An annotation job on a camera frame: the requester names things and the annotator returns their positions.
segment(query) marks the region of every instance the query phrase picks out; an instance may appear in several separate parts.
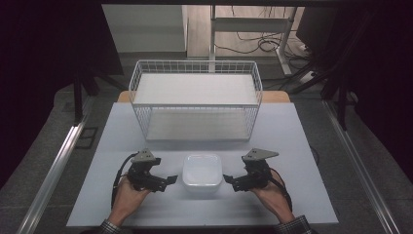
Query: white tabletop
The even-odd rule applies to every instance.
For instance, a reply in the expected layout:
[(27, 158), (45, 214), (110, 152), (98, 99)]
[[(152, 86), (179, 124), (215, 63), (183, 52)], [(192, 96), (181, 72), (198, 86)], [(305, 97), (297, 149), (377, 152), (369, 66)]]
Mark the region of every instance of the white tabletop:
[(129, 155), (144, 147), (162, 158), (161, 165), (152, 168), (152, 175), (178, 175), (178, 180), (165, 192), (149, 194), (125, 226), (277, 224), (275, 216), (250, 192), (234, 192), (222, 181), (217, 192), (201, 196), (188, 192), (182, 181), (183, 160), (193, 153), (219, 155), (224, 174), (244, 176), (241, 156), (252, 147), (280, 153), (267, 162), (282, 175), (295, 215), (305, 215), (310, 223), (338, 222), (293, 103), (262, 104), (249, 142), (208, 143), (145, 142), (131, 105), (115, 103), (67, 226), (99, 226), (108, 217), (117, 171)]

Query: wire basket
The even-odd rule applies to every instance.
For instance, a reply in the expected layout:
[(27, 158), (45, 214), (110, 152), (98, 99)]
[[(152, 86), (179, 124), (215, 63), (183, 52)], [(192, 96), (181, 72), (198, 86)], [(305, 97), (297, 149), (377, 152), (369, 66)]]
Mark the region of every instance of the wire basket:
[(254, 61), (139, 60), (130, 83), (147, 140), (249, 140), (261, 99)]

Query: white plastic container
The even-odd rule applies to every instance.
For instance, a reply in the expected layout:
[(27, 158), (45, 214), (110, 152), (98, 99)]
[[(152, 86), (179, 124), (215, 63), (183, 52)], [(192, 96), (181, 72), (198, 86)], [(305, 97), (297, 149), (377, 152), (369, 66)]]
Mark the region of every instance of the white plastic container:
[(221, 158), (215, 154), (187, 156), (183, 162), (182, 179), (190, 192), (215, 192), (222, 180)]

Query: gray floor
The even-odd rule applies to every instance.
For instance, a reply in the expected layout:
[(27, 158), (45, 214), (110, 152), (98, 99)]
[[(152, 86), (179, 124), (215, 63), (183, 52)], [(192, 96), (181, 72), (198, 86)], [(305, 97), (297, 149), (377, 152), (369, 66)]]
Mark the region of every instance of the gray floor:
[[(130, 54), (121, 55), (125, 77), (116, 77), (128, 84), (131, 71), (137, 59), (184, 59), (180, 54)], [(275, 78), (282, 78), (280, 65), (276, 59), (258, 58), (264, 87), (278, 84)], [(83, 184), (95, 148), (101, 136), (112, 103), (117, 100), (119, 91), (97, 80), (100, 93), (95, 98), (91, 116), (86, 124), (85, 137), (93, 129), (96, 138), (80, 139), (71, 154), (56, 190), (45, 209), (35, 233), (79, 233), (81, 230), (67, 229), (65, 224)], [(331, 121), (322, 105), (318, 84), (305, 92), (291, 96), (309, 144), (316, 150), (315, 159), (331, 203), (339, 219), (335, 225), (314, 225), (319, 233), (385, 233), (372, 205), (359, 182), (349, 156), (347, 155)], [(44, 177), (53, 163), (73, 120), (72, 87), (56, 93), (55, 108), (51, 112), (37, 139), (33, 142), (25, 158), (0, 191), (0, 233), (16, 233), (24, 215), (36, 195)], [(370, 172), (378, 189), (386, 199), (394, 214), (400, 233), (412, 233), (413, 225), (413, 186), (377, 138), (359, 120), (354, 108), (347, 108), (348, 133)], [(231, 229), (228, 233), (263, 233), (259, 230)]]

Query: black cable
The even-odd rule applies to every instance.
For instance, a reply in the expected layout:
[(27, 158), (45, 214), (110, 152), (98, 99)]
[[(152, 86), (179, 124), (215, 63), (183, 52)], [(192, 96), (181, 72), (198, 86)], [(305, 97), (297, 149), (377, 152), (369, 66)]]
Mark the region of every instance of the black cable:
[(318, 166), (319, 165), (319, 152), (311, 145), (310, 145), (310, 148), (312, 152), (314, 152), (313, 155), (315, 156), (316, 165)]
[(113, 182), (113, 187), (112, 187), (112, 201), (110, 204), (110, 208), (113, 208), (113, 203), (115, 203), (115, 197), (116, 197), (116, 193), (118, 192), (118, 184), (119, 181), (121, 180), (122, 177), (122, 171), (124, 170), (124, 166), (127, 164), (127, 162), (129, 161), (130, 158), (134, 157), (136, 154), (131, 154), (122, 164), (121, 168), (119, 169), (119, 171), (116, 173), (116, 178), (115, 181)]

